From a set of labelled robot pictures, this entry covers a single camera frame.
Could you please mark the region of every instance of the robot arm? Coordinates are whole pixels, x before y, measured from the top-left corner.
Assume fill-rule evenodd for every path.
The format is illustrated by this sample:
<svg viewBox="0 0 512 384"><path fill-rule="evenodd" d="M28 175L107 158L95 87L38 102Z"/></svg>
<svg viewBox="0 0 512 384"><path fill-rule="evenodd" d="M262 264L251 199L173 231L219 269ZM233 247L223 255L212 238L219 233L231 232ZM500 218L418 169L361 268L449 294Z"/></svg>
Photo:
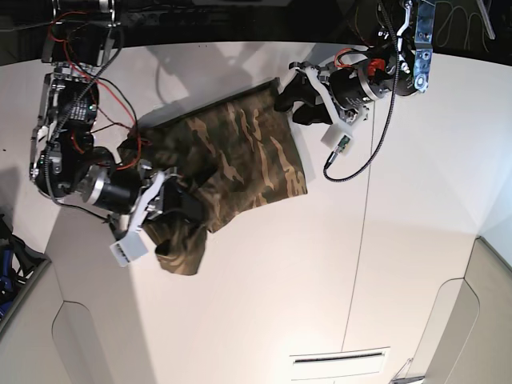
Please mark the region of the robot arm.
<svg viewBox="0 0 512 384"><path fill-rule="evenodd" d="M66 1L58 3L64 6ZM134 112L128 143L136 155L117 164L107 148L95 145L91 130L99 111L99 80L121 50L123 34L112 1L83 3L80 10L55 10L64 11L56 21L70 19L53 22L49 29L42 60L54 70L45 76L38 124L31 136L30 179L60 206L101 217L62 202L69 194L80 194L85 204L111 212L104 218L117 240L111 249L125 266L147 252L139 236L145 220L179 212L199 225L205 214L200 201L179 183L179 170L154 170L140 160L142 140ZM110 58L114 38L118 48Z"/></svg>
<svg viewBox="0 0 512 384"><path fill-rule="evenodd" d="M293 113L294 122L303 125L323 122L330 125L322 142L332 149L324 165L324 176L332 182L349 181L371 164L386 136L396 94L409 96L416 92L423 93L428 87L435 4L424 0L402 0L403 24L396 33L383 1L378 0L378 4L385 28L379 32L380 39L375 47L365 51L351 48L341 50L332 62L324 66L292 62L290 69L296 70L297 74L274 106L278 111L287 112L295 102L303 102ZM416 16L414 34L411 33L413 14ZM364 59L351 64L343 61L344 57L353 54ZM384 98L388 93L391 93L390 112L375 152L351 176L340 179L329 177L327 169L337 156L348 152L354 141L356 121L361 116L366 118L366 105Z"/></svg>
<svg viewBox="0 0 512 384"><path fill-rule="evenodd" d="M386 25L379 33L381 41L376 47L364 52L342 50L326 66L308 62L290 64L297 75L276 100L275 109L287 111L294 102L301 101L304 105L295 111L294 121L331 124L323 140L334 148L326 162L325 175L328 166L352 144L355 123L366 114L366 104L388 93L392 93L394 100L395 94L426 90L434 6L424 0L403 1L400 13L403 22L393 27L379 0ZM140 2L144 1L52 2L55 19L49 28L42 60L54 70L45 76L30 149L30 179L42 194L60 206L102 218L84 207L62 202L69 194L80 194L85 204L111 212L107 220L117 240L111 249L122 266L147 252L139 236L145 221L176 212L198 225L205 220L204 206L180 184L180 170L153 169L140 159L142 140L134 111L134 126L127 141L136 154L122 163L117 164L107 148L96 146L91 133L99 111L101 75L124 43L120 16L131 6L140 8ZM413 29L410 20L414 18L413 36L407 32ZM114 41L118 47L110 56ZM346 58L354 54L364 59L347 64Z"/></svg>

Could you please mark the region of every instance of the orange part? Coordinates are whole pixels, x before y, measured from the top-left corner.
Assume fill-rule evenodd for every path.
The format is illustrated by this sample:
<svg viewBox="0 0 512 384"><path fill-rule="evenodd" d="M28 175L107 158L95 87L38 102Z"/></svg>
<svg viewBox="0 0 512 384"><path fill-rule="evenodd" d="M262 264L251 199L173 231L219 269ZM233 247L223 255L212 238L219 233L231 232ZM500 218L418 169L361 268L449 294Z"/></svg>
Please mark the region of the orange part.
<svg viewBox="0 0 512 384"><path fill-rule="evenodd" d="M385 70L386 69L386 62L382 60L381 58L374 58L370 61L370 64L368 64L367 72L368 77L375 76L376 70Z"/></svg>

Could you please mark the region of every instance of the white panel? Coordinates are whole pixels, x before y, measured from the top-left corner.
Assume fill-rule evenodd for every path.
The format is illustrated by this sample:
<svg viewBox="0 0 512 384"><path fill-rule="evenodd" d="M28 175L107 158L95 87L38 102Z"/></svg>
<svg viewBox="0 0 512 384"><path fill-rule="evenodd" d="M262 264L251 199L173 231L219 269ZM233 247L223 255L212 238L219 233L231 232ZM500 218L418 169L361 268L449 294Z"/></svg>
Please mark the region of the white panel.
<svg viewBox="0 0 512 384"><path fill-rule="evenodd" d="M2 384L71 384L51 337L61 305L57 276L49 265L0 334Z"/></svg>
<svg viewBox="0 0 512 384"><path fill-rule="evenodd" d="M477 240L466 280L480 301L471 336L442 383L510 383L512 378L512 272Z"/></svg>
<svg viewBox="0 0 512 384"><path fill-rule="evenodd" d="M383 367L389 349L364 350L343 354L294 356L291 380L340 378L377 374Z"/></svg>
<svg viewBox="0 0 512 384"><path fill-rule="evenodd" d="M73 384L113 384L90 312L65 302L52 327L55 346Z"/></svg>
<svg viewBox="0 0 512 384"><path fill-rule="evenodd" d="M465 273L512 167L512 94L504 79L512 79L512 68L436 54L428 91L397 99L371 167L343 346L386 345L393 353L381 381L363 384L386 382L414 356L439 287ZM492 100L484 114L482 100ZM388 105L389 99L376 106L376 130Z"/></svg>
<svg viewBox="0 0 512 384"><path fill-rule="evenodd" d="M478 321L480 305L477 296L464 282L450 320L435 351L425 377L429 384L444 384L471 336Z"/></svg>
<svg viewBox="0 0 512 384"><path fill-rule="evenodd" d="M449 280L439 288L438 296L435 298L434 307L426 324L425 332L419 343L418 350L414 355L414 360L407 373L408 378L425 376L432 357L438 348L442 334L450 320L452 309L454 308L457 296L464 283L463 278Z"/></svg>

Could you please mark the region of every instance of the camouflage pants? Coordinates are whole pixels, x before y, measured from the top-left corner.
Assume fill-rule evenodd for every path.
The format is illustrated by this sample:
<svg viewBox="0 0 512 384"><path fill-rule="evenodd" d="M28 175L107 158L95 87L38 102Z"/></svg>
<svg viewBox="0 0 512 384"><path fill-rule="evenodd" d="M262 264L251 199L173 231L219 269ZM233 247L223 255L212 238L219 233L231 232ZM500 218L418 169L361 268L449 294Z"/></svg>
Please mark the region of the camouflage pants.
<svg viewBox="0 0 512 384"><path fill-rule="evenodd" d="M306 180L284 114L274 111L277 80L142 132L142 158L155 169L176 166L182 183L206 207L197 226L179 216L146 222L162 268L196 274L206 232L237 214L306 194ZM125 142L121 155L133 150Z"/></svg>

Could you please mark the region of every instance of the black cylinder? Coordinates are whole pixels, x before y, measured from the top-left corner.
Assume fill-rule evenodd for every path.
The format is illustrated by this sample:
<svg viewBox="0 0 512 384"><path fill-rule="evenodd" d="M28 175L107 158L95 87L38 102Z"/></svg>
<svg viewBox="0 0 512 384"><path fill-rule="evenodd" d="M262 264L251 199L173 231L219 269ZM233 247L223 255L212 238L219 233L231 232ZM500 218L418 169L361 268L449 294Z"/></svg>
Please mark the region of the black cylinder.
<svg viewBox="0 0 512 384"><path fill-rule="evenodd" d="M104 210L128 214L137 201L141 185L136 170L116 170L108 176L106 168L95 167L86 176L82 199Z"/></svg>

